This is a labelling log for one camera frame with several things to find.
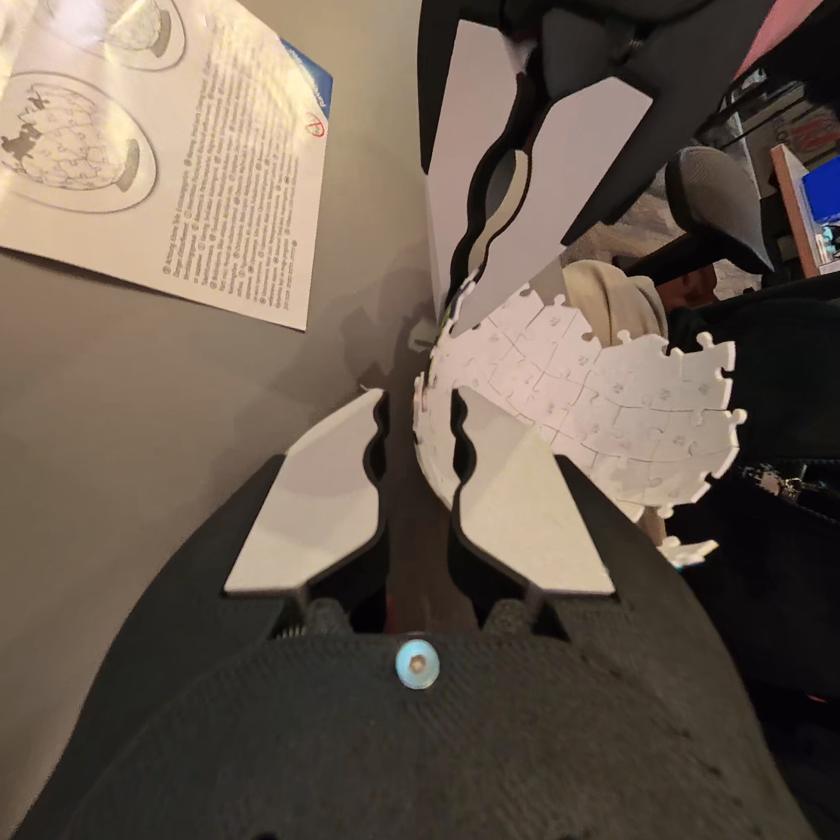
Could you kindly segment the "white puzzle ball shell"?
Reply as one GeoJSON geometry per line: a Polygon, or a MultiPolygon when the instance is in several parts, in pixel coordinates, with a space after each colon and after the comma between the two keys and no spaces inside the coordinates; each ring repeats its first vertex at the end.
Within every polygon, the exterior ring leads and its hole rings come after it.
{"type": "Polygon", "coordinates": [[[532,427],[624,514],[661,519],[697,503],[739,452],[748,413],[730,407],[736,345],[697,335],[700,349],[667,351],[666,338],[594,336],[562,295],[544,304],[529,284],[473,329],[455,334],[469,275],[444,314],[429,366],[415,380],[416,459],[435,495],[452,508],[458,478],[451,396],[467,386],[532,427]]]}

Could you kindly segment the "grey mesh office chair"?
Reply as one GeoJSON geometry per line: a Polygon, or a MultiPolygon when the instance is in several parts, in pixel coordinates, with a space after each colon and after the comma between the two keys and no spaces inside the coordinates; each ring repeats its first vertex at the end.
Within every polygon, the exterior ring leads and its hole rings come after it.
{"type": "Polygon", "coordinates": [[[648,277],[659,287],[721,260],[754,276],[774,271],[759,190],[731,156],[703,145],[680,150],[665,167],[665,192],[682,235],[646,257],[613,257],[627,276],[648,277]]]}

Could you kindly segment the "black bag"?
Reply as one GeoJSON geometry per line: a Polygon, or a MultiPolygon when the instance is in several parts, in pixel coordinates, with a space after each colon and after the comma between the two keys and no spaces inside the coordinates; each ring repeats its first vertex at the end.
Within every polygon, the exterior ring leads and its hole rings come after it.
{"type": "Polygon", "coordinates": [[[838,304],[761,299],[668,315],[670,344],[733,341],[731,410],[748,418],[726,474],[668,530],[718,547],[683,575],[744,681],[838,707],[838,304]]]}

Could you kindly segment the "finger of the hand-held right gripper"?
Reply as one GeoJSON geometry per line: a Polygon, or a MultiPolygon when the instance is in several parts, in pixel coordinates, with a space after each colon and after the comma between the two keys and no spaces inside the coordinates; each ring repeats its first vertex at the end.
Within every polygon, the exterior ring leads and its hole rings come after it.
{"type": "Polygon", "coordinates": [[[476,284],[452,334],[473,329],[564,251],[562,238],[614,163],[653,99],[609,77],[556,101],[528,158],[516,212],[489,238],[476,284]]]}
{"type": "Polygon", "coordinates": [[[423,20],[423,173],[439,321],[513,179],[515,153],[490,148],[508,126],[537,44],[535,34],[510,39],[467,18],[423,20]]]}

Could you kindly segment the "printed instruction sheet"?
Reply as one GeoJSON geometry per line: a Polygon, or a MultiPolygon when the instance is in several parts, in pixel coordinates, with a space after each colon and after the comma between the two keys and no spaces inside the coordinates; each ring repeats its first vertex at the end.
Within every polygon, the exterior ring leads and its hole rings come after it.
{"type": "Polygon", "coordinates": [[[2,247],[304,331],[332,91],[238,2],[2,2],[2,247]]]}

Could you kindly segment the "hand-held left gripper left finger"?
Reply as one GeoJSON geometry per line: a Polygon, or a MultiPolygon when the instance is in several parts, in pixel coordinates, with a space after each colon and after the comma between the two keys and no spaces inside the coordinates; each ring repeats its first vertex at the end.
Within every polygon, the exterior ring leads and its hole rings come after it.
{"type": "Polygon", "coordinates": [[[333,599],[347,613],[382,594],[389,431],[389,397],[374,388],[302,435],[284,455],[224,593],[333,599]]]}

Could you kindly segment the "wooden shelf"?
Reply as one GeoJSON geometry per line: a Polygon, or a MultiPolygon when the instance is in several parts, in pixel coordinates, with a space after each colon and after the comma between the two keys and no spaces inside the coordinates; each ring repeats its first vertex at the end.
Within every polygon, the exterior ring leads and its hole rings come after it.
{"type": "Polygon", "coordinates": [[[775,145],[770,155],[804,277],[825,277],[838,272],[839,258],[828,253],[823,241],[823,228],[814,219],[806,197],[806,167],[784,143],[775,145]]]}

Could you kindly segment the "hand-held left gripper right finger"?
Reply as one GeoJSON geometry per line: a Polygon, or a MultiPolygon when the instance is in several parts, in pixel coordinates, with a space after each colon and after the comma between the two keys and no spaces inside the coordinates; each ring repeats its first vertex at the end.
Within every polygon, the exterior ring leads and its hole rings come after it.
{"type": "Polygon", "coordinates": [[[448,571],[479,617],[500,601],[610,598],[612,577],[551,446],[482,394],[451,397],[457,487],[448,571]]]}

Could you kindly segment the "blue screen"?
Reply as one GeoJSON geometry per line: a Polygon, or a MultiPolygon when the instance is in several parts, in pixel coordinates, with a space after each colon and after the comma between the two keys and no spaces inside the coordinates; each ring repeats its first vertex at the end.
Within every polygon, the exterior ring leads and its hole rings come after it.
{"type": "Polygon", "coordinates": [[[839,156],[832,158],[802,178],[805,199],[815,223],[839,223],[839,156]]]}

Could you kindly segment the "beige cloth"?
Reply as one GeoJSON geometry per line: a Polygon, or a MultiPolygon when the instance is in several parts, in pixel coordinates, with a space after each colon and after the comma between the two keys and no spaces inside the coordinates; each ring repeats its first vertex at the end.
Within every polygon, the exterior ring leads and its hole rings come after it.
{"type": "Polygon", "coordinates": [[[633,340],[648,334],[668,338],[665,306],[650,278],[584,259],[563,268],[563,282],[568,305],[583,313],[602,346],[620,345],[622,331],[633,340]]]}

